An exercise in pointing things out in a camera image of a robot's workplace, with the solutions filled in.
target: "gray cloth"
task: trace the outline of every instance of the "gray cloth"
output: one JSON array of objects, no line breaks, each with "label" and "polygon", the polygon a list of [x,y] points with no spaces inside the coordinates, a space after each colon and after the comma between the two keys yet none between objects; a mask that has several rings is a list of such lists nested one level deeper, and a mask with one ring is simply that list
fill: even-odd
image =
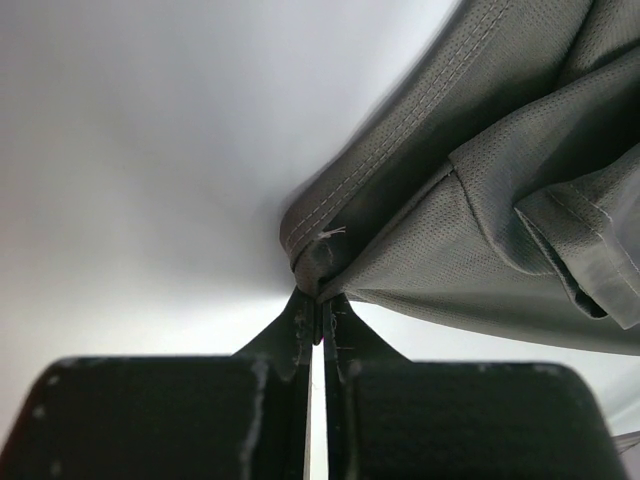
[{"label": "gray cloth", "polygon": [[640,354],[637,3],[460,8],[285,216],[298,285],[319,301],[346,292],[481,333]]}]

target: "textured fabric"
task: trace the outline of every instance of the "textured fabric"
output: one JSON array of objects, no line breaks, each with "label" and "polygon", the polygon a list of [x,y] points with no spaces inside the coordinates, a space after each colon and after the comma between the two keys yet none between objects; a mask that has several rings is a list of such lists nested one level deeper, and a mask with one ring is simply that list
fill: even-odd
[{"label": "textured fabric", "polygon": [[[296,279],[319,301],[346,292],[476,332],[640,354],[637,12],[623,0],[507,3],[436,106],[416,103],[415,90],[438,81],[429,58],[458,61],[451,32],[372,128],[393,137],[420,124],[393,140],[395,156],[371,166],[363,135],[287,214]],[[461,8],[491,15],[494,4]],[[452,29],[471,38],[468,18]],[[411,98],[407,126],[395,108]],[[453,127],[448,116],[459,125],[438,130]],[[356,175],[354,155],[356,169],[384,175],[361,176],[341,206],[322,194]],[[380,204],[403,195],[379,226]]]}]

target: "perforated fabric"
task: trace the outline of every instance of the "perforated fabric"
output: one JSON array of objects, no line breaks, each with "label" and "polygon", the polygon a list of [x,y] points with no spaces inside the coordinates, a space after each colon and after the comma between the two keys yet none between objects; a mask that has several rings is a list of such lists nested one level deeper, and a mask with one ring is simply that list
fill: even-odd
[{"label": "perforated fabric", "polygon": [[[344,205],[325,209],[331,200],[317,203],[312,188],[285,218],[283,243],[303,290],[318,301],[346,292],[481,333],[640,354],[640,23],[620,17],[630,8],[623,1],[582,11],[542,3],[504,5],[475,62]],[[631,30],[607,34],[616,19]],[[437,81],[428,68],[421,75]],[[484,124],[496,104],[512,108]],[[389,112],[386,131],[403,129]],[[462,119],[459,128],[448,116]],[[316,186],[345,181],[354,151]],[[383,204],[397,198],[406,200],[381,223]],[[306,211],[325,209],[327,219],[305,237],[290,219],[314,217],[299,217],[314,202]]]}]

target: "gray fabric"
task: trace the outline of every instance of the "gray fabric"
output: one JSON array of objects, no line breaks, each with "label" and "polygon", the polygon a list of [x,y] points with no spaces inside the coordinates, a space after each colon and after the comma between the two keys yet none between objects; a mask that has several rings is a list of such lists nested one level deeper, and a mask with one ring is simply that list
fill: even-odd
[{"label": "gray fabric", "polygon": [[473,116],[459,128],[473,135],[476,124],[488,126],[543,93],[556,81],[589,2],[567,8],[566,0],[473,0],[459,8],[402,96],[285,214],[280,241],[292,263],[412,136],[423,139],[468,112]]},{"label": "gray fabric", "polygon": [[[488,15],[494,3],[469,2],[465,8],[482,5]],[[482,52],[455,84],[442,87],[437,105],[416,101],[416,89],[427,88],[427,95],[431,87],[426,85],[438,80],[438,70],[430,70],[427,62],[420,81],[371,130],[378,136],[358,139],[287,214],[281,239],[298,285],[319,301],[346,292],[471,331],[640,354],[637,14],[625,0],[573,8],[566,2],[507,3],[491,38],[487,34],[482,40]],[[620,11],[630,13],[631,20]],[[469,35],[470,27],[461,27],[467,17],[461,18],[454,30]],[[608,32],[617,22],[623,31]],[[436,53],[456,62],[448,42],[458,37],[444,37]],[[563,86],[554,91],[558,85]],[[485,125],[504,99],[498,92],[511,109]],[[535,98],[529,97],[532,92]],[[510,95],[525,101],[511,102]],[[405,130],[408,117],[394,108],[408,108],[407,101],[416,117],[409,130],[414,123],[420,126],[394,140],[402,143],[399,152],[405,148],[404,157],[382,154],[374,162],[378,166],[371,166],[377,154],[366,149]],[[447,135],[462,140],[440,159],[433,152],[444,144],[438,126],[446,125],[448,116],[464,120]],[[468,135],[474,122],[482,128]],[[318,237],[316,230],[342,215],[335,210],[354,205],[363,218],[375,216],[372,195],[382,191],[367,190],[371,177],[361,176],[349,187],[358,191],[340,200],[345,207],[331,194],[323,196],[323,189],[331,185],[335,194],[336,184],[346,185],[357,169],[382,169],[387,165],[379,164],[385,162],[406,170],[407,145],[413,158],[440,161],[439,169],[423,179],[345,268],[323,276],[328,271],[323,262],[344,256],[352,227],[366,220],[353,212],[343,217],[349,221],[340,241]],[[369,152],[364,160],[359,148]],[[356,170],[354,158],[361,162]],[[389,195],[403,188],[393,173],[386,175]],[[306,219],[311,224],[305,227]]]}]

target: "white background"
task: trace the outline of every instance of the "white background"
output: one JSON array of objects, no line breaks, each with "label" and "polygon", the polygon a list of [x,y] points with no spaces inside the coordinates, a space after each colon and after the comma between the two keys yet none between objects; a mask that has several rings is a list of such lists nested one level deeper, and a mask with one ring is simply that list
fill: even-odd
[{"label": "white background", "polygon": [[[266,326],[283,211],[453,3],[0,2],[0,439],[56,358],[231,353]],[[572,365],[640,429],[638,359],[358,311],[415,359]]]}]

